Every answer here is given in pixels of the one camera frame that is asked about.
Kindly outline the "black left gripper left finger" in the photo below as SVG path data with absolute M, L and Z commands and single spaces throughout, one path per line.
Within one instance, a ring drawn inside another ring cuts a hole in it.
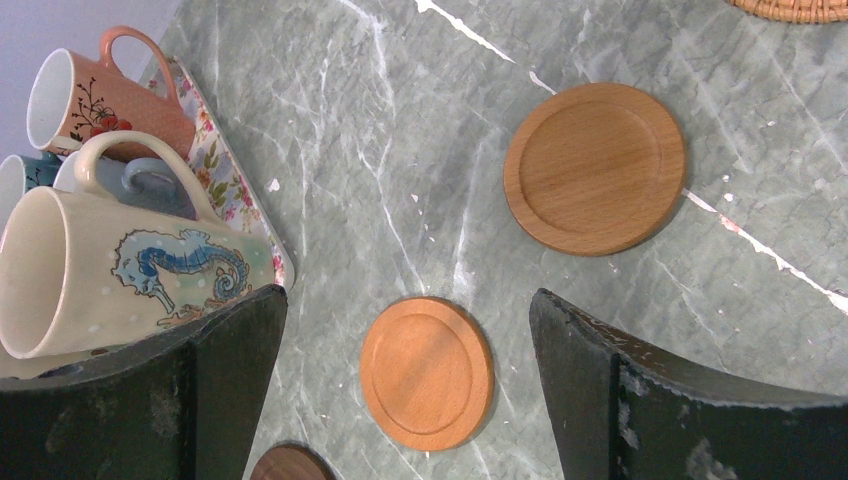
M 5 479 L 239 479 L 288 307 L 278 285 L 113 353 L 1 381 Z

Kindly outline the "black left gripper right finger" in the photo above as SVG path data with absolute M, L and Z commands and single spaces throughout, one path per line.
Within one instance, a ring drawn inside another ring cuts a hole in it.
M 680 357 L 537 291 L 529 325 L 568 479 L 843 479 L 847 401 Z

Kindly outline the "dark walnut wooden coaster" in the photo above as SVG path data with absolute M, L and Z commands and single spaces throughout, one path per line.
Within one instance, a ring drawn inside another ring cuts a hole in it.
M 289 443 L 266 451 L 253 468 L 250 480 L 333 480 L 324 460 L 306 446 Z

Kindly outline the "light wooden coaster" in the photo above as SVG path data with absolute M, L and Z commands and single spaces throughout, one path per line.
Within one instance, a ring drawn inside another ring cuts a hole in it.
M 673 215 L 687 176 L 672 113 L 635 87 L 588 83 L 521 123 L 503 169 L 508 207 L 541 244 L 570 255 L 631 248 Z
M 395 442 L 444 451 L 484 423 L 494 393 L 488 341 L 471 314 L 446 299 L 399 300 L 369 328 L 359 378 L 368 410 Z

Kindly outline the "woven rattan coaster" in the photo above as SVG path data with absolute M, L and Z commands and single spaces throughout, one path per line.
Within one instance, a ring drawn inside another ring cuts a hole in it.
M 786 23 L 847 21 L 847 0 L 729 0 L 728 3 L 755 16 Z

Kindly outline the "cream seahorse mug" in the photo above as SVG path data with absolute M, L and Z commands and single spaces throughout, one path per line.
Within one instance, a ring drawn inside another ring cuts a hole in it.
M 186 219 L 122 204 L 98 181 L 110 147 L 148 147 L 194 207 Z M 76 189 L 40 186 L 13 209 L 1 238 L 1 342 L 30 359 L 128 344 L 194 320 L 273 283 L 269 242 L 230 228 L 185 161 L 142 132 L 87 141 Z

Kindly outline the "cream coral pattern mug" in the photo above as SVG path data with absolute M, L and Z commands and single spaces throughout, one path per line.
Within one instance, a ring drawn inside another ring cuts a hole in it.
M 4 347 L 1 347 L 0 374 L 2 378 L 31 379 L 47 371 L 118 351 L 122 348 L 124 348 L 124 345 L 114 345 L 68 354 L 17 359 L 11 356 Z

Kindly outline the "floral serving tray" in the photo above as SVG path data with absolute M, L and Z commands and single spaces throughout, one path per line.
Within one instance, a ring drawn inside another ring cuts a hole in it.
M 216 214 L 230 228 L 262 236 L 268 241 L 275 283 L 290 291 L 296 279 L 294 264 L 194 78 L 178 58 L 168 57 L 165 67 L 156 68 L 148 89 L 166 94 L 167 74 L 173 77 L 184 113 L 195 121 L 188 166 L 206 191 Z

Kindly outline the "small light blue mug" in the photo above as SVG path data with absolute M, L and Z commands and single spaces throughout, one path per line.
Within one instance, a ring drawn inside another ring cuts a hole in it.
M 134 209 L 188 220 L 196 218 L 183 183 L 161 159 L 144 157 L 124 163 L 100 157 L 95 170 L 101 187 L 114 197 L 113 203 L 120 205 L 103 210 L 95 201 L 78 199 L 71 205 L 71 214 L 76 217 L 111 220 Z

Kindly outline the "teal blue mug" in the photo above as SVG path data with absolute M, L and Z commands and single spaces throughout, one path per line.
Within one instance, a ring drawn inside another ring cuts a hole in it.
M 40 158 L 9 155 L 1 162 L 1 230 L 29 190 L 53 185 L 60 166 L 59 157 L 49 152 Z

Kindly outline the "orange floral mug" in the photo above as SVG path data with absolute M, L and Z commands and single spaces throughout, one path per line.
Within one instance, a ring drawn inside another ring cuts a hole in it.
M 164 96 L 118 68 L 112 47 L 120 37 L 137 39 L 151 50 L 164 75 Z M 34 148 L 67 156 L 97 135 L 126 131 L 150 134 L 183 158 L 194 141 L 195 121 L 184 113 L 168 60 L 151 38 L 132 27 L 115 26 L 100 37 L 97 60 L 66 48 L 45 58 L 26 111 L 26 133 Z

